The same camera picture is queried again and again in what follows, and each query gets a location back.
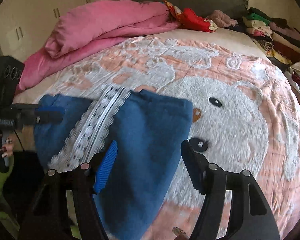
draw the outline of bedspread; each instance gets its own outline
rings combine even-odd
[[[105,83],[192,101],[189,138],[201,138],[209,162],[224,170],[250,170],[281,237],[293,228],[300,218],[300,105],[277,67],[206,42],[137,37],[65,68],[42,93],[94,99]],[[219,236],[226,232],[230,199]],[[203,200],[180,160],[143,240],[173,239],[176,226],[190,235]]]
[[[25,61],[17,92],[128,37],[164,33],[179,27],[159,2],[100,0],[60,17],[46,44]]]

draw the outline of mattress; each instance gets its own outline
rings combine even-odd
[[[45,78],[14,102],[37,103],[44,94],[58,93],[96,99],[105,83],[192,101],[189,137],[214,145],[205,152],[209,162],[228,171],[250,170],[281,237],[293,228],[300,218],[300,105],[285,76],[248,36],[219,28],[130,38]],[[209,98],[218,98],[224,112],[210,108]],[[230,199],[228,194],[219,236],[226,232]],[[173,239],[176,226],[190,235],[202,203],[180,161],[143,239]]]

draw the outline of black cable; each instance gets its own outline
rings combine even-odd
[[[20,145],[21,145],[22,150],[25,152],[25,149],[24,149],[24,147],[23,147],[23,145],[22,145],[22,143],[21,143],[21,140],[20,140],[20,138],[19,138],[19,136],[18,136],[16,130],[13,130],[13,131],[14,131],[15,135],[17,136],[18,140],[19,140],[19,143],[20,143]]]

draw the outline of cabinet handle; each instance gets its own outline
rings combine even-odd
[[[18,41],[20,41],[20,37],[19,37],[19,33],[18,33],[17,29],[16,29],[16,34],[17,34],[17,37],[18,37]]]
[[[19,27],[19,30],[20,30],[21,38],[23,38],[23,33],[22,33],[21,26]]]

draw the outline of white wardrobe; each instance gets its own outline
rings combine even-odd
[[[96,0],[4,0],[0,5],[0,49],[25,61],[39,50],[59,17]]]

